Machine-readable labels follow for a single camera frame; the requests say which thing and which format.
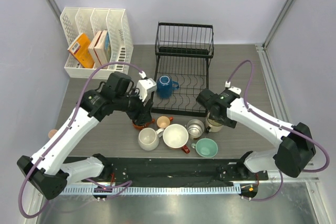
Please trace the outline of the orange black mug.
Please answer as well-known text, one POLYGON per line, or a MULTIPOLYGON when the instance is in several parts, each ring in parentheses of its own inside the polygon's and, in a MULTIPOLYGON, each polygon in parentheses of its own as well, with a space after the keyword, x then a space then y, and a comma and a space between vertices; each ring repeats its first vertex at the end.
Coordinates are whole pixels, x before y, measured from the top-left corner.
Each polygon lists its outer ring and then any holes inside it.
POLYGON ((151 124, 153 124, 155 122, 155 119, 152 119, 152 121, 145 123, 143 125, 135 125, 134 123, 132 123, 133 127, 139 131, 141 131, 142 129, 145 129, 147 127, 149 127, 151 124))

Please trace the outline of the cream enamel mug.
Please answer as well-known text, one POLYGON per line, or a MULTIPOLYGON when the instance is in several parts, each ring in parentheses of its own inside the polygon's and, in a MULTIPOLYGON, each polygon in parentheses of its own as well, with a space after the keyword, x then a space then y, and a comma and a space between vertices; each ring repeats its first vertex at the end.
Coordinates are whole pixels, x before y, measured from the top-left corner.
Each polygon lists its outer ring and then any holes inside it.
POLYGON ((205 119, 205 132, 206 133, 216 133, 219 132, 223 128, 223 125, 217 123, 216 121, 210 119, 210 113, 208 112, 205 119))

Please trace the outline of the white mug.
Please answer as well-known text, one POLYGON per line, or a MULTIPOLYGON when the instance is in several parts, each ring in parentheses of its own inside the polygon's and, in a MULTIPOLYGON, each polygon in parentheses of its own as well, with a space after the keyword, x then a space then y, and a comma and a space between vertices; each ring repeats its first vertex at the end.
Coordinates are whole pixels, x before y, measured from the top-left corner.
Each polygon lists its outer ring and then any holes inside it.
POLYGON ((154 130, 152 128, 144 128, 138 135, 138 144, 145 151, 156 149, 160 142, 160 137, 163 135, 164 129, 154 130))

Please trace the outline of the blue mug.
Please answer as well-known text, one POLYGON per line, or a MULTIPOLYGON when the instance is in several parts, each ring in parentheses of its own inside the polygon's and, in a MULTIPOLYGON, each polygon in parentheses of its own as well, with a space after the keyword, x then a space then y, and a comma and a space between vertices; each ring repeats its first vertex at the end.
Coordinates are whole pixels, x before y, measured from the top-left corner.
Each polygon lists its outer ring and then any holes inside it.
POLYGON ((168 99, 172 96, 175 90, 180 88, 178 82, 173 81, 169 76, 161 76, 156 82, 157 85, 157 95, 161 99, 168 99))

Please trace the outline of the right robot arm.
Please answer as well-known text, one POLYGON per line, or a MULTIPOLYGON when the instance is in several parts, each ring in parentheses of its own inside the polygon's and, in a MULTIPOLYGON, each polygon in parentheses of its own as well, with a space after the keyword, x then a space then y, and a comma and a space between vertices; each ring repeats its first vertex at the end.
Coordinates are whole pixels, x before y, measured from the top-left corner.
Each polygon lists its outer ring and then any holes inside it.
POLYGON ((245 154, 244 162, 237 166, 237 173, 242 179, 250 179, 257 172, 272 169, 296 178, 316 154, 315 146, 306 139, 311 137, 307 125, 292 125, 253 107, 240 96, 238 88, 225 89, 221 94, 204 89, 196 101, 216 123, 231 128, 241 123, 274 146, 274 150, 245 154))

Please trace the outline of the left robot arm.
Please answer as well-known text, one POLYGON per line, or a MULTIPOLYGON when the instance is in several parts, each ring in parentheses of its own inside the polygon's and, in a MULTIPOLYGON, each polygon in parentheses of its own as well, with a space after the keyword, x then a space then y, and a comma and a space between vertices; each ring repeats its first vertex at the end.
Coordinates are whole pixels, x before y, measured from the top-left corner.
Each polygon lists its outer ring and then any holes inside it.
POLYGON ((129 75, 113 72, 97 89, 81 93, 81 101, 55 135, 32 157, 19 158, 19 169, 46 199, 56 198, 67 185, 80 180, 105 182, 111 177, 112 164, 101 154, 73 163, 64 161, 81 139, 114 111, 125 112, 136 126, 152 122, 153 101, 147 97, 156 90, 156 82, 144 72, 140 76, 134 83, 129 75))

